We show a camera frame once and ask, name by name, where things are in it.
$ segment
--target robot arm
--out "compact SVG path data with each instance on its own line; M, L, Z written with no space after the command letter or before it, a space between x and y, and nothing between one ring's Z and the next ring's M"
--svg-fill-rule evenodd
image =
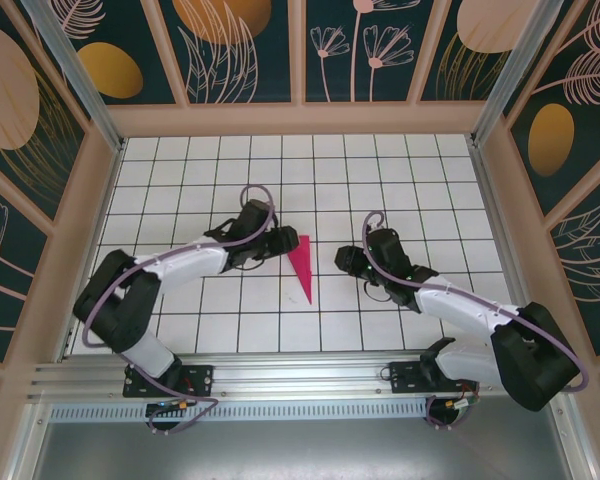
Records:
M524 318L570 349L543 306L530 303L521 308L489 302L494 307L490 309L448 290L427 289L426 285L442 285L462 290L435 270L412 265L398 234L392 229L367 232L367 243L373 259L384 270L423 286L411 288L387 279L371 266L359 247L340 248L335 261L337 267L374 286L384 287L397 305L441 318L484 342L484 345L473 345L444 338L432 345L421 356L420 368L434 386L444 378L503 386L520 405L538 411L578 374L576 365L558 348L499 313L508 311Z
M264 224L269 206L259 200L245 204L237 219L229 219L205 232L192 244L218 243L218 247L190 250L141 269L122 287L124 295L111 295L98 311L91 326L98 337L115 353L142 368L167 388L181 390L183 368L180 360L149 330L149 320L159 295L205 276L219 275L239 268L253 259L266 261L295 249L296 231L288 226L274 227L240 246L223 248L225 242L241 240L257 232ZM122 250L108 254L91 277L74 305L74 314L85 322L98 299L125 271L159 255L132 257Z

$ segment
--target pink triangle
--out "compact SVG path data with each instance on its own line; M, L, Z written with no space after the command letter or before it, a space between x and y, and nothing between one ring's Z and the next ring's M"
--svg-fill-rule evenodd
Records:
M289 260L293 269L296 271L300 285L304 290L309 304L311 300L311 250L309 247L309 235L300 235L298 237L300 245L295 250L288 253Z

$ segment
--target cable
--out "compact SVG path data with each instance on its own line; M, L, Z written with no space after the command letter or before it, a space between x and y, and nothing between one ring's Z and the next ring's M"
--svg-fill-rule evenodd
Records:
M383 270L380 267L380 265L378 265L378 263L375 261L373 256L371 255L371 252L369 251L369 245L367 243L367 229L370 228L369 220L374 215L380 216L380 221L377 224L378 226L382 225L382 223L384 222L384 213L382 213L378 210L369 212L369 214L365 217L364 221L362 222L362 249L364 250L364 254L366 255L367 259L369 260L369 263L371 263L373 268L375 268L383 277L391 280L392 282L395 282L395 283L398 283L400 285L404 285L404 286L407 286L410 288L418 288L418 289L424 288L427 290L437 290L440 292L454 293L461 297L468 298L469 300L474 301L478 305L486 307L489 310L499 313L500 315L504 315L505 317L507 317L511 320L515 320L516 322L522 324L524 327L528 328L535 334L543 337L545 340L547 340L549 343L551 343L553 346L555 346L558 350L560 350L562 353L564 353L567 356L567 358L569 360L571 360L576 367L578 367L578 370L580 370L580 373L582 375L582 382L580 382L580 384L576 385L575 387L567 386L567 387L563 388L562 391L564 393L580 392L587 387L587 385L589 384L589 372L587 372L586 367L584 366L582 361L575 355L575 353L573 353L571 350L569 350L558 339L556 339L552 335L548 334L541 328L536 327L533 323L529 322L528 320L525 320L524 318L519 317L518 315L508 312L507 310L498 309L493 304L489 303L488 301L484 300L483 298L480 298L477 295L474 295L473 293L465 292L464 290L460 290L458 288L451 287L451 286L411 282L409 280L404 280L402 278L398 278L394 275L391 275L389 272Z
M89 347L89 348L98 348L98 347L104 346L103 343L91 343L89 341L88 334L89 334L89 330L91 329L91 325L93 324L93 321L95 320L95 318L98 315L98 312L100 311L100 309L102 308L102 306L105 304L105 302L107 301L107 299L115 292L116 288L118 288L120 285L122 285L122 283L124 283L124 281L127 278L131 277L136 272L142 270L145 267L153 265L154 263L161 262L163 260L166 260L167 258L171 258L171 257L174 257L176 255L180 255L181 253L190 252L192 250L202 250L203 248L218 248L218 247L220 247L220 248L238 247L238 246L243 245L245 243L249 243L250 241L254 240L256 237L258 237L259 235L261 235L262 233L264 233L265 230L267 229L267 227L269 226L269 224L271 223L271 221L273 220L274 213L275 213L275 205L274 205L274 202L273 202L273 196L271 195L271 192L269 192L269 190L267 190L262 185L247 185L240 192L240 204L242 206L244 206L244 195L246 194L247 190L249 190L250 188L257 188L259 190L262 190L267 195L267 198L269 200L269 205L270 205L269 211L267 212L267 218L265 219L264 223L262 224L262 226L258 230L256 230L254 233L252 233L248 237L245 237L245 238L243 238L241 240L236 240L236 241L233 241L233 242L224 242L224 243L209 242L209 243L198 243L198 244L193 244L193 245L185 245L183 247L175 248L175 249L170 250L168 252L162 253L162 254L154 257L154 258L150 258L149 260L145 260L144 262L139 263L139 264L131 267L129 270L125 271L122 275L120 275L116 280L114 280L114 282L111 285L109 285L109 288L107 288L104 291L104 293L102 294L102 296L98 299L98 301L94 305L93 309L89 313L89 316L87 317L87 320L84 322L84 329L82 331L82 342L87 347ZM131 362L131 360L129 360L127 357L125 357L122 354L118 354L118 355L123 360L125 360L127 363L129 363L129 365L131 366L131 368L135 368L135 370L147 382L149 382L151 385L153 385L157 389L162 390L163 392L165 392L165 393L167 393L167 394L169 394L169 395L171 395L173 397L182 398L183 400L190 400L190 401L193 401L193 402L211 403L211 405L209 405L207 408L205 408L204 410L202 410L198 415L196 415L195 417L193 417L191 420L188 420L187 422L181 423L181 424L177 425L176 427L172 428L171 430L165 430L165 431L158 430L153 425L153 419L156 417L156 415L158 415L159 413L162 413L162 411L164 411L164 409L162 409L162 411L161 410L156 410L155 412L153 412L153 414L151 415L151 417L149 417L149 426L151 427L151 430L152 430L152 432L154 434L160 433L162 435L169 435L169 433L174 434L174 433L181 432L181 431L189 428L200 417L206 415L216 405L218 405L218 400L216 398L198 397L198 396L195 396L195 395L187 395L187 394L183 394L181 392L178 392L176 390L172 390L170 388L167 388L164 385L158 383L153 377L151 377L144 370L142 370L141 368L138 368L135 365L133 365L133 362Z

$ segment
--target leaf pattern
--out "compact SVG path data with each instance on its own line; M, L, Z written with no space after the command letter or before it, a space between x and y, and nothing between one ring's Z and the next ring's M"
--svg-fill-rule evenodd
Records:
M50 0L50 4L64 33L76 40L87 39L106 15L102 0Z

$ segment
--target botanical print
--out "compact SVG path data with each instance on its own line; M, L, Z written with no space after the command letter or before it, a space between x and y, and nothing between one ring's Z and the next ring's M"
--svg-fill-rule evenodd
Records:
M286 0L160 5L191 103L290 101Z
M84 132L0 10L0 171L55 216Z
M600 185L551 235L591 343L600 355Z
M309 0L307 100L405 100L430 11L420 0Z
M46 236L0 196L0 362L9 347Z
M511 133L545 213L600 159L600 0L581 13Z

